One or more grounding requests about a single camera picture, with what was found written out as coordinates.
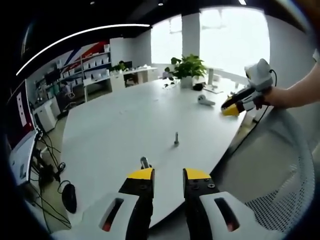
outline green leaves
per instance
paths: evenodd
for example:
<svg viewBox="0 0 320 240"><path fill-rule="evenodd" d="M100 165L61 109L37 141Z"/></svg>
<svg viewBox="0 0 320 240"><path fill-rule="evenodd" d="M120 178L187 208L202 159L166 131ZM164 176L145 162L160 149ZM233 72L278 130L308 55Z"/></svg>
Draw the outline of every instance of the green leaves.
<svg viewBox="0 0 320 240"><path fill-rule="evenodd" d="M181 59L173 57L171 59L171 64L174 65L174 70L171 73L178 79L182 79L187 76L204 77L204 74L206 74L207 70L202 63L203 61L199 59L199 56L195 56L193 54L190 54L189 56L182 56ZM170 72L170 69L166 67L165 71Z"/></svg>

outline ceiling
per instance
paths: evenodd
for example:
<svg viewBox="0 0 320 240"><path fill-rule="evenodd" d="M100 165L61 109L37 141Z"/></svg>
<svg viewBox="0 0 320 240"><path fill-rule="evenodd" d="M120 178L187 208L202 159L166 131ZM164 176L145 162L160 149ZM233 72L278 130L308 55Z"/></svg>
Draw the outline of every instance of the ceiling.
<svg viewBox="0 0 320 240"><path fill-rule="evenodd" d="M299 29L298 22L276 0L246 0L248 7L263 9L265 14L279 18ZM8 71L14 76L18 69L32 56L46 46L70 34L93 27L141 23L153 25L166 18L182 14L192 14L200 8L211 6L241 6L238 0L55 0L35 2L32 0L14 6L14 15L7 19L6 31L9 50L12 50ZM21 79L50 59L102 39L115 37L135 37L146 31L142 27L121 27L92 31L63 41L41 54L21 72Z"/></svg>

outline white pillar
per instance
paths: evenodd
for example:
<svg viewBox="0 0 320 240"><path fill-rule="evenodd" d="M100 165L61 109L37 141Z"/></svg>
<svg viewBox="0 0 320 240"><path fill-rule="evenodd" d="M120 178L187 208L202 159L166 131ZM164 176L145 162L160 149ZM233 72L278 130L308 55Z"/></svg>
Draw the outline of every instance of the white pillar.
<svg viewBox="0 0 320 240"><path fill-rule="evenodd" d="M200 13L182 16L182 55L200 55Z"/></svg>

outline plant pot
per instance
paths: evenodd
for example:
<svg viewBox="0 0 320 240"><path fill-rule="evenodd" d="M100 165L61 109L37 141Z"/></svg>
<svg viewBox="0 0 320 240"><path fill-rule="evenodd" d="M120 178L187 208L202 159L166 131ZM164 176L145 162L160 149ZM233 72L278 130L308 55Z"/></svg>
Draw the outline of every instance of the plant pot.
<svg viewBox="0 0 320 240"><path fill-rule="evenodd" d="M192 76L183 77L180 81L180 88L182 89L191 89L193 86L193 78Z"/></svg>

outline oval conference table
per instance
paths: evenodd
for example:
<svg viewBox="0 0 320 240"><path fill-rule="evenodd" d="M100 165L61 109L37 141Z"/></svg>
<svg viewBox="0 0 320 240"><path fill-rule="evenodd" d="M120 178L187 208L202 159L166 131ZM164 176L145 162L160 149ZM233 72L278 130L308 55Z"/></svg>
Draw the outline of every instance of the oval conference table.
<svg viewBox="0 0 320 240"><path fill-rule="evenodd" d="M75 186L77 210L68 212L72 226L106 193L118 192L127 175L141 168L141 157L155 169L150 227L156 225L184 202L183 168L210 173L230 146L245 113L223 116L220 108L243 85L222 78L213 82L215 94L165 83L155 80L112 92L69 112L61 180ZM200 94L215 106L199 104Z"/></svg>

